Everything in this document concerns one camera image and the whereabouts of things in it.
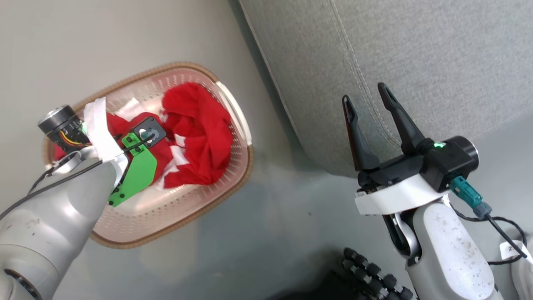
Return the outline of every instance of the yellow wire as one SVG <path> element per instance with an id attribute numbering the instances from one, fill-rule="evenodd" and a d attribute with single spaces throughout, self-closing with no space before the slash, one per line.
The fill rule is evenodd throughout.
<path id="1" fill-rule="evenodd" d="M 63 137 L 63 139 L 65 139 L 67 142 L 71 143 L 71 144 L 74 144 L 74 145 L 81 145 L 82 143 L 78 143 L 76 141 L 71 141 L 69 138 L 67 138 L 67 136 L 65 135 L 65 133 L 63 131 L 60 131 L 61 133 L 61 136 Z"/>

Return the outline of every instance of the stitching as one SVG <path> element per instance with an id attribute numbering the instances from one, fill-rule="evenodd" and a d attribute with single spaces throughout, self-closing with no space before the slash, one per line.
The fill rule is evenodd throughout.
<path id="1" fill-rule="evenodd" d="M 358 74 L 360 74 L 360 78 L 362 79 L 362 83 L 363 83 L 363 87 L 366 88 L 365 89 L 365 94 L 367 95 L 367 100 L 368 100 L 368 95 L 370 95 L 370 99 L 372 100 L 372 105 L 373 105 L 373 108 L 374 108 L 374 113 L 379 117 L 379 119 L 381 120 L 380 121 L 380 125 L 383 129 L 385 129 L 387 131 L 387 135 L 389 137 L 385 137 L 385 139 L 394 146 L 394 148 L 398 149 L 398 146 L 401 145 L 401 142 L 397 140 L 397 138 L 391 133 L 391 131 L 389 130 L 389 128 L 385 125 L 385 121 L 383 120 L 383 117 L 381 116 L 381 113 L 379 112 L 379 109 L 377 108 L 377 105 L 376 105 L 376 101 L 374 100 L 374 97 L 372 96 L 372 93 L 370 92 L 370 89 L 368 88 L 368 85 L 366 83 L 366 80 L 365 80 L 365 77 L 363 76 L 363 72 L 361 70 L 361 68 L 359 67 L 359 62 L 357 62 L 357 58 L 356 58 L 356 55 L 355 55 L 355 52 L 353 50 L 353 47 L 352 47 L 352 43 L 350 42 L 350 39 L 348 38 L 348 34 L 346 33 L 346 30 L 344 28 L 344 24 L 342 23 L 342 19 L 341 19 L 341 16 L 338 12 L 338 9 L 337 9 L 337 5 L 335 4 L 335 1 L 334 0 L 330 0 L 333 8 L 335 9 L 335 14 L 337 15 L 338 17 L 338 20 L 339 20 L 339 23 L 340 23 L 340 27 L 344 33 L 344 37 L 346 38 L 346 44 L 348 45 L 348 47 L 350 48 L 350 52 L 352 53 L 352 56 L 353 56 L 353 59 L 355 60 L 355 63 L 356 63 L 356 68 L 357 68 L 357 71 L 358 71 Z"/>
<path id="2" fill-rule="evenodd" d="M 343 41 L 342 37 L 341 37 L 341 32 L 339 31 L 338 27 L 337 27 L 337 22 L 336 22 L 336 18 L 335 16 L 333 15 L 333 10 L 329 7 L 328 8 L 328 11 L 329 11 L 329 14 L 331 15 L 331 18 L 333 19 L 333 24 L 335 25 L 335 31 L 337 31 L 337 36 L 338 36 L 338 39 L 339 41 L 341 42 L 341 44 L 344 44 L 343 46 L 343 50 L 344 50 L 344 55 L 346 56 L 346 59 L 348 60 L 348 62 L 350 62 L 350 57 L 348 56 L 348 52 L 347 52 L 347 47 L 346 47 L 346 43 Z M 358 77 L 356 76 L 356 71 L 353 67 L 353 64 L 349 64 L 350 65 L 350 69 L 352 70 L 352 74 L 353 74 L 353 78 L 356 80 L 357 82 L 357 86 L 359 87 L 359 91 L 361 92 L 361 95 L 363 95 L 363 100 L 365 101 L 365 104 L 367 105 L 367 108 L 368 108 L 368 111 L 370 112 L 370 115 L 372 116 L 372 119 L 374 120 L 374 123 L 376 124 L 376 126 L 378 127 L 379 129 L 379 132 L 381 133 L 381 135 L 383 136 L 383 138 L 385 138 L 385 140 L 387 140 L 390 144 L 392 144 L 392 146 L 394 146 L 395 148 L 398 148 L 398 146 L 394 143 L 392 143 L 390 141 L 389 138 L 387 138 L 387 136 L 383 133 L 383 130 L 381 130 L 380 128 L 380 124 L 378 124 L 376 118 L 374 117 L 374 114 L 372 114 L 372 109 L 370 107 L 370 104 L 369 104 L 369 101 L 368 99 L 366 99 L 364 97 L 365 93 L 363 93 L 363 89 L 361 88 L 361 84 L 359 83 L 359 79 Z"/>

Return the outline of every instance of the white basket handle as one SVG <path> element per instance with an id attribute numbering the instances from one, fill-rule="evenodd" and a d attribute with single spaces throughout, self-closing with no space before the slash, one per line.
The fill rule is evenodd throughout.
<path id="1" fill-rule="evenodd" d="M 237 131 L 246 141 L 246 144 L 250 146 L 252 144 L 252 134 L 250 133 L 250 128 L 248 127 L 248 123 L 246 122 L 243 111 L 240 109 L 239 104 L 235 100 L 235 97 L 233 97 L 231 94 L 230 90 L 228 90 L 228 88 L 226 88 L 222 82 L 217 81 L 216 85 L 220 89 L 220 95 L 222 96 L 222 100 L 224 101 L 226 108 L 228 108 L 231 118 L 233 120 L 237 120 L 238 122 Z"/>

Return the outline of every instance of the red fabric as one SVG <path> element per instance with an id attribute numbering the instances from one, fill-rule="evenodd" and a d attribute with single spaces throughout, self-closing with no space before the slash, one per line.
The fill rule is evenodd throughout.
<path id="1" fill-rule="evenodd" d="M 184 156 L 189 164 L 177 166 L 178 172 L 169 173 L 164 187 L 172 188 L 184 184 L 209 185 L 215 183 L 225 172 L 230 161 L 233 136 L 229 125 L 229 113 L 201 85 L 186 83 L 168 90 L 163 98 L 166 122 L 151 113 L 142 113 L 130 122 L 107 114 L 109 132 L 120 136 L 117 143 L 121 148 L 122 138 L 147 117 L 155 117 L 167 132 L 167 139 L 157 143 L 149 151 L 157 160 L 154 183 L 163 175 L 173 159 L 170 145 L 176 145 L 174 134 L 185 137 Z M 55 147 L 55 159 L 65 153 Z"/>
<path id="2" fill-rule="evenodd" d="M 185 137 L 185 158 L 189 164 L 165 177 L 165 188 L 183 184 L 216 182 L 230 161 L 233 136 L 229 113 L 201 85 L 186 83 L 168 90 L 163 97 L 168 118 L 167 137 Z"/>

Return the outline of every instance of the teal connector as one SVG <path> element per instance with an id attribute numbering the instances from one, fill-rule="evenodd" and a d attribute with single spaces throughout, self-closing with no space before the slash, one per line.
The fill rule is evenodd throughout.
<path id="1" fill-rule="evenodd" d="M 483 197 L 464 179 L 463 176 L 455 177 L 451 181 L 450 190 L 475 209 L 483 202 Z"/>

